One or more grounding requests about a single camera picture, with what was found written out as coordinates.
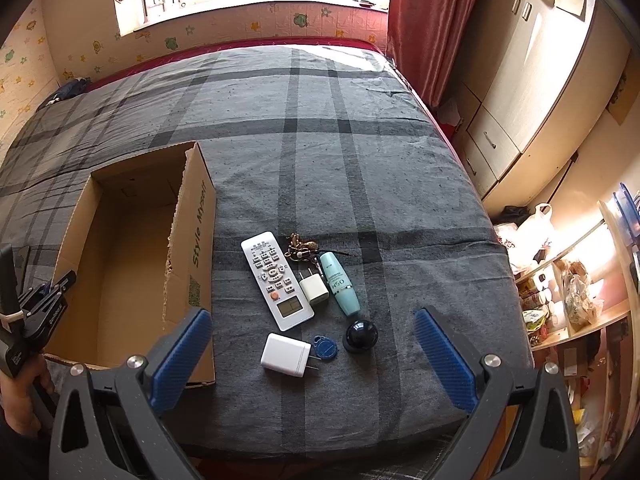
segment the red curtain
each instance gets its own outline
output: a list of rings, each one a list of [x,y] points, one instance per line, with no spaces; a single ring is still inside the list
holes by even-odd
[[[387,53],[427,106],[438,106],[475,0],[391,0]]]

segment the plaid bedsheet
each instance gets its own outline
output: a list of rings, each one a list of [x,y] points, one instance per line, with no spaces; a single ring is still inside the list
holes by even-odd
[[[197,140],[218,193],[212,304],[215,386],[166,416],[197,455],[354,455],[437,434],[463,413],[413,334],[436,306],[481,352],[529,365],[504,248],[465,172],[377,53],[238,48],[129,76],[36,113],[0,169],[0,240],[32,246],[27,284],[50,279],[88,173]],[[380,338],[292,378],[260,356],[277,326],[240,242],[292,232],[340,256]],[[341,340],[331,298],[286,335]]]

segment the hand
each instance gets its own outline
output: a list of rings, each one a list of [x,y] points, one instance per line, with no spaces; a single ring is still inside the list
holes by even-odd
[[[0,393],[2,393],[4,420],[16,433],[31,438],[36,438],[42,427],[33,413],[33,405],[29,396],[30,386],[36,378],[39,378],[40,384],[48,394],[53,393],[53,382],[47,369],[47,362],[42,354],[32,356],[15,379],[0,372]]]

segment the cable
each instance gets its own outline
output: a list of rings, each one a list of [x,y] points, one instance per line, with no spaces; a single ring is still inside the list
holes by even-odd
[[[554,189],[554,192],[551,194],[551,196],[549,197],[549,200],[546,201],[546,203],[551,204],[551,199],[554,197],[554,195],[556,194],[556,191],[558,191],[558,188],[560,187],[560,185],[562,184],[562,181],[564,180],[564,178],[566,177],[566,174],[569,173],[569,170],[571,169],[572,165],[575,163],[575,161],[578,160],[578,152],[575,152],[572,156],[571,159],[569,160],[569,165],[567,166],[566,170],[564,170],[564,175],[562,176],[562,178],[560,179],[560,182],[558,182],[558,185],[556,186],[556,188]]]

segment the black sleeve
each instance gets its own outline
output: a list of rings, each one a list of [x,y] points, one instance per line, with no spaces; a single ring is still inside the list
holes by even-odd
[[[15,433],[1,410],[0,468],[2,478],[12,480],[47,480],[49,477],[49,439],[28,438]]]

